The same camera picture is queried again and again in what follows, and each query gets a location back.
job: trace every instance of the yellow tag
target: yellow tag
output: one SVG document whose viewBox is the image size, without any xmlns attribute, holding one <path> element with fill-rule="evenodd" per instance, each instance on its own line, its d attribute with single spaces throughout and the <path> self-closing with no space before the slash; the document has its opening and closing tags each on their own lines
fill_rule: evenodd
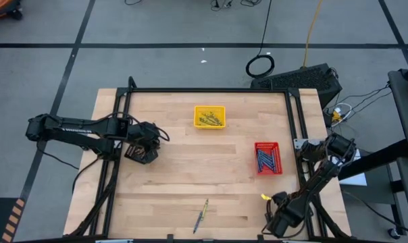
<svg viewBox="0 0 408 243">
<path fill-rule="evenodd" d="M 271 197 L 268 197 L 268 196 L 266 196 L 266 195 L 264 195 L 264 194 L 261 194 L 261 197 L 262 197 L 264 200 L 271 200 L 271 199 L 272 199 Z"/>
</svg>

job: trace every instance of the wooden tabletop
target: wooden tabletop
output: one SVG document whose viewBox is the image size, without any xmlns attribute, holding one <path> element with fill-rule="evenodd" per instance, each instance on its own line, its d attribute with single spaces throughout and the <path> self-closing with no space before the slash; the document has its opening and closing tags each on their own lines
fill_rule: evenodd
<svg viewBox="0 0 408 243">
<path fill-rule="evenodd" d="M 300 91 L 309 138 L 327 137 L 316 90 Z M 115 93 L 115 89 L 99 90 L 92 119 L 111 113 Z M 225 106 L 226 127 L 194 128 L 195 105 Z M 301 137 L 293 100 L 292 106 Z M 177 239 L 253 240 L 265 225 L 266 202 L 260 195 L 299 189 L 283 94 L 136 92 L 129 113 L 140 121 L 155 122 L 171 141 L 161 141 L 159 157 L 148 165 L 122 157 L 110 238 L 164 239 L 174 234 Z M 257 175 L 255 142 L 279 143 L 282 175 Z M 84 152 L 80 169 L 95 157 Z M 93 206 L 101 165 L 90 167 L 76 182 L 65 234 L 73 231 Z M 206 199 L 207 214 L 193 234 Z M 322 190 L 321 199 L 333 220 L 351 234 L 337 179 Z M 98 232 L 104 214 L 103 208 Z M 313 226 L 318 235 L 316 221 Z M 286 235 L 297 231 L 289 227 Z M 306 229 L 295 239 L 307 239 Z"/>
</svg>

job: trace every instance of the yellow cable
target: yellow cable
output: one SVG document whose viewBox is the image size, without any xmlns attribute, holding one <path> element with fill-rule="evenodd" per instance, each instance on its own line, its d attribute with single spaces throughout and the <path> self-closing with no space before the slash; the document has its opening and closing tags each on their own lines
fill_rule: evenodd
<svg viewBox="0 0 408 243">
<path fill-rule="evenodd" d="M 320 2 L 318 2 L 318 6 L 317 6 L 317 10 L 315 11 L 315 15 L 313 17 L 313 21 L 311 24 L 311 27 L 309 27 L 309 32 L 307 33 L 307 39 L 306 39 L 306 48 L 305 48 L 305 58 L 303 60 L 303 67 L 306 68 L 306 61 L 307 61 L 307 49 L 309 47 L 309 37 L 311 36 L 311 32 L 313 29 L 313 25 L 315 24 L 315 21 L 317 20 L 318 17 L 318 13 L 320 12 L 320 8 L 321 8 L 321 3 L 323 2 L 323 0 L 320 0 Z"/>
</svg>

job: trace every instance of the red basket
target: red basket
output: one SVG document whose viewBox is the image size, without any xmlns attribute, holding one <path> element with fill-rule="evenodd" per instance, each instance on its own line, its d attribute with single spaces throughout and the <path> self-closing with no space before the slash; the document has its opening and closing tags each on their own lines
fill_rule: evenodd
<svg viewBox="0 0 408 243">
<path fill-rule="evenodd" d="M 276 165 L 276 173 L 267 166 L 263 166 L 261 172 L 258 169 L 258 150 L 265 152 L 267 155 L 272 156 L 274 152 L 274 164 Z M 279 144 L 277 142 L 256 142 L 255 143 L 255 156 L 256 156 L 256 168 L 258 175 L 281 175 L 282 166 L 280 162 Z"/>
</svg>

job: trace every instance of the yellow plastic bin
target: yellow plastic bin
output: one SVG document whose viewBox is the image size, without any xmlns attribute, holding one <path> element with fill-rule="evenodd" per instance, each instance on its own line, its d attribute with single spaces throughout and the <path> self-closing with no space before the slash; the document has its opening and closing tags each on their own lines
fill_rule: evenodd
<svg viewBox="0 0 408 243">
<path fill-rule="evenodd" d="M 197 105 L 193 115 L 193 126 L 200 129 L 225 128 L 225 107 Z"/>
</svg>

